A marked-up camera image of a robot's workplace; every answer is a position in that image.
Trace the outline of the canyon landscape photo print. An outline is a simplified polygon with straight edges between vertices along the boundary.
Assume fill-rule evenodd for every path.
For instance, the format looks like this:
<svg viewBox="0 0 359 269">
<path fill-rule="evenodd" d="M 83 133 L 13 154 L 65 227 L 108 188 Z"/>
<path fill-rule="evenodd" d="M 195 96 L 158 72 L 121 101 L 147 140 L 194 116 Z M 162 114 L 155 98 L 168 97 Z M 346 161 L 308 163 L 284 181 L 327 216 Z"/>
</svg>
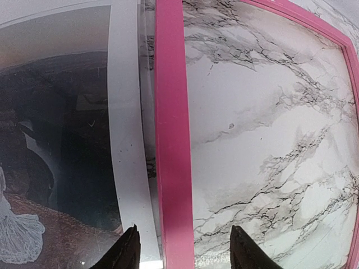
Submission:
<svg viewBox="0 0 359 269">
<path fill-rule="evenodd" d="M 122 234 L 110 12 L 88 4 L 1 26 L 2 268 L 90 268 Z"/>
</svg>

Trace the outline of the white passe-partout mat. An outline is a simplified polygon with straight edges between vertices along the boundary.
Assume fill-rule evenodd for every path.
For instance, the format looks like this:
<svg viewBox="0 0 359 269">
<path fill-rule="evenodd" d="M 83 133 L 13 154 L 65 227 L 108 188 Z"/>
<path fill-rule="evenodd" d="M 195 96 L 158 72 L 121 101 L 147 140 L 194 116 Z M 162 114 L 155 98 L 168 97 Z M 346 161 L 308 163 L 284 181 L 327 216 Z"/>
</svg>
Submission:
<svg viewBox="0 0 359 269">
<path fill-rule="evenodd" d="M 2 1 L 1 26 L 63 8 L 88 4 L 110 5 L 108 116 L 121 236 L 135 224 L 140 234 L 140 268 L 157 268 L 162 266 L 162 262 L 156 260 L 158 252 L 155 250 L 155 227 L 141 116 L 139 2 Z"/>
</svg>

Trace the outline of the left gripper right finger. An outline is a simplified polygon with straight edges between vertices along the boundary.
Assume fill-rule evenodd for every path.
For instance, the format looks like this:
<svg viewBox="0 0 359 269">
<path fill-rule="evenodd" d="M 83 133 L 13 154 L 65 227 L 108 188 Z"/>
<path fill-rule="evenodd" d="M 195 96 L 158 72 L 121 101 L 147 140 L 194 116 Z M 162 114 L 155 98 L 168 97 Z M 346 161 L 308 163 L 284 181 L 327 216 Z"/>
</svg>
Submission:
<svg viewBox="0 0 359 269">
<path fill-rule="evenodd" d="M 231 269 L 280 269 L 239 225 L 232 226 L 229 249 Z"/>
</svg>

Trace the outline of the clear glass pane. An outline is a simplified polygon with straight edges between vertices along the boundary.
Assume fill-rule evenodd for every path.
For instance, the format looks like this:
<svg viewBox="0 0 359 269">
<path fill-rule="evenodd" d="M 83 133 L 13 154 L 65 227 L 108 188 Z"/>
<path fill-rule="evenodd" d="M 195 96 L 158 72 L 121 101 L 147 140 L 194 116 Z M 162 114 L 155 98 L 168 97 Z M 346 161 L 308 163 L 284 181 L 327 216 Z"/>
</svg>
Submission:
<svg viewBox="0 0 359 269">
<path fill-rule="evenodd" d="M 154 116 L 154 39 L 155 1 L 139 2 L 139 72 L 142 129 L 146 169 L 155 227 L 157 261 L 163 260 L 160 228 L 159 197 L 156 171 L 155 116 Z"/>
</svg>

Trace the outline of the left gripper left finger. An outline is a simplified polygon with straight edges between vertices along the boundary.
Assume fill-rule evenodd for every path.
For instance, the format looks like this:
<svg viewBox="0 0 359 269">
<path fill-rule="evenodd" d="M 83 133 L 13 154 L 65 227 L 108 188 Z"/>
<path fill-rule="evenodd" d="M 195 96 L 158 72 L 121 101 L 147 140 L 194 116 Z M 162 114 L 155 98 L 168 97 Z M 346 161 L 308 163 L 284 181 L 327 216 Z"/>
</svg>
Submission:
<svg viewBox="0 0 359 269">
<path fill-rule="evenodd" d="M 140 234 L 134 224 L 90 269 L 139 269 Z"/>
</svg>

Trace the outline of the pink wooden picture frame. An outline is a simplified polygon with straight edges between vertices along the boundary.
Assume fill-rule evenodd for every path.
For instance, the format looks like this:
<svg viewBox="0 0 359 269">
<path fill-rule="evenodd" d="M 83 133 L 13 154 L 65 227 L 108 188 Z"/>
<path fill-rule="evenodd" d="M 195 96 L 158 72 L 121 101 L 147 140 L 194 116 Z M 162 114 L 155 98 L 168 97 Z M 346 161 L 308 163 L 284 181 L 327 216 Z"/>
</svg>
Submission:
<svg viewBox="0 0 359 269">
<path fill-rule="evenodd" d="M 352 40 L 290 1 L 241 1 L 297 22 L 341 46 L 358 114 L 358 58 Z M 155 1 L 154 110 L 164 268 L 195 268 L 190 121 L 182 1 Z"/>
</svg>

